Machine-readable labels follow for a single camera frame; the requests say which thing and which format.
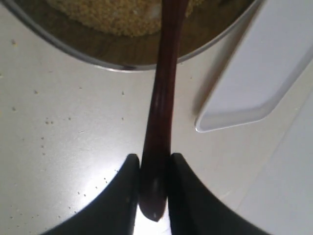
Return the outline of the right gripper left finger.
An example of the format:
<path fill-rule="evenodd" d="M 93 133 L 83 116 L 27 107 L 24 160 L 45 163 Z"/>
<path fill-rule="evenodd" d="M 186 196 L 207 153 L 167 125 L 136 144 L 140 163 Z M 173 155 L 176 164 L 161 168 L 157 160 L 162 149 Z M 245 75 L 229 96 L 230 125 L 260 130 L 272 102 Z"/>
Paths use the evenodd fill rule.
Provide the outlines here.
<path fill-rule="evenodd" d="M 138 203 L 139 159 L 126 157 L 107 187 L 85 208 L 45 235 L 132 235 Z"/>

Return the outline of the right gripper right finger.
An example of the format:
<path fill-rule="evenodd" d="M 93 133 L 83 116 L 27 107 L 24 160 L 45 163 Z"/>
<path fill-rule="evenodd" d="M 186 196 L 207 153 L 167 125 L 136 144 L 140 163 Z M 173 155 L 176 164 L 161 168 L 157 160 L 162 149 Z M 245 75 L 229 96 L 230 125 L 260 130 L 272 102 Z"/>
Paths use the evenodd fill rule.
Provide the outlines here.
<path fill-rule="evenodd" d="M 168 207 L 174 235 L 265 235 L 222 203 L 196 176 L 180 153 L 167 170 Z"/>

